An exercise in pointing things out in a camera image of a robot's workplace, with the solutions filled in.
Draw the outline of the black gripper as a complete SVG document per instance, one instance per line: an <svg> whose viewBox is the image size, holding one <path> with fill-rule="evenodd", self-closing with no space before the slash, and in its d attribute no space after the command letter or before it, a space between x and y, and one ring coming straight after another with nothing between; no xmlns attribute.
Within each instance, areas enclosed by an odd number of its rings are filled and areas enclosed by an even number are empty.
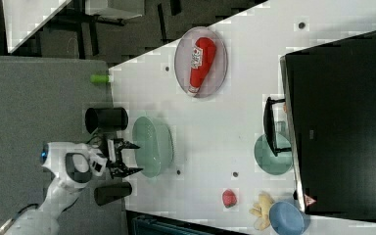
<svg viewBox="0 0 376 235"><path fill-rule="evenodd" d="M110 171L111 178L127 177L141 171L140 167L123 167L120 149L140 149L139 146L129 141L123 141L122 138L108 139L107 140L109 160L106 167Z"/></svg>

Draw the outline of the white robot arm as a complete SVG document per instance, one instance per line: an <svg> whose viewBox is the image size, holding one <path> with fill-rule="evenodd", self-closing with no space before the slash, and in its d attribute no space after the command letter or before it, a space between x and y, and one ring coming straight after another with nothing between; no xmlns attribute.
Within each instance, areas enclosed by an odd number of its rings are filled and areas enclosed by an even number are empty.
<svg viewBox="0 0 376 235"><path fill-rule="evenodd" d="M123 149L137 148L121 138L107 139L101 147L72 142L45 144L43 167L54 175L45 200L18 211L0 227L0 235L58 235L59 216L74 205L93 177L106 171L112 178L126 177L141 170L122 161Z"/></svg>

